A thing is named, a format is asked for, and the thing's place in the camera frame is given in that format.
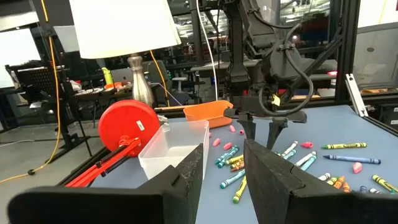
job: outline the floor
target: floor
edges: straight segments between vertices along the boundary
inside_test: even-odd
[[[25,174],[29,169],[41,166],[48,159],[55,147],[57,133],[56,125],[25,126],[0,134],[0,142],[13,142],[21,140],[50,139],[49,141],[19,142],[16,144],[0,144],[0,180]],[[86,135],[98,136],[92,122],[83,123]],[[81,131],[78,126],[70,127],[71,133]],[[103,148],[99,138],[88,140],[92,153]],[[49,164],[38,171],[36,175],[22,177],[0,184],[0,223],[8,223],[7,204],[18,193],[32,187],[42,185],[55,185],[65,178],[70,172],[89,158],[86,145],[80,144],[72,151],[65,154],[59,160]]]

